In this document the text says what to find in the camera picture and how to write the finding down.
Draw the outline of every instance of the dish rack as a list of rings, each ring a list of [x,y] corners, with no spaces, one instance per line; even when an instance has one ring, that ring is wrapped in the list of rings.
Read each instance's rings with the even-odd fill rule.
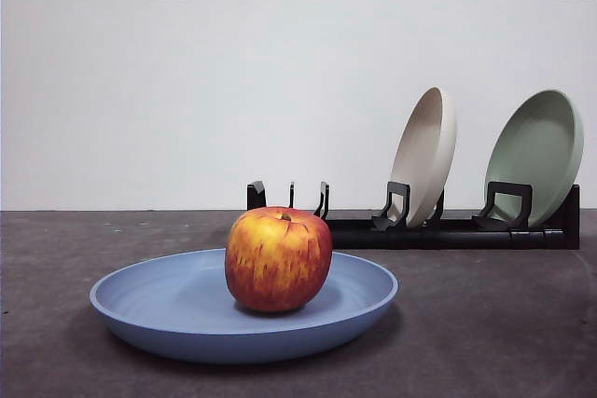
[[[521,210],[511,220],[496,218],[497,193],[521,198]],[[295,188],[290,184],[290,207]],[[393,195],[402,197],[396,220],[388,218]],[[573,185],[560,208],[543,224],[529,228],[533,188],[526,184],[490,182],[487,201],[479,214],[466,219],[443,218],[444,192],[433,215],[421,226],[409,228],[410,186],[388,182],[385,206],[369,219],[328,219],[329,184],[321,183],[315,215],[329,226],[335,249],[578,249],[580,243],[580,187]],[[247,185],[247,210],[267,206],[261,181]]]

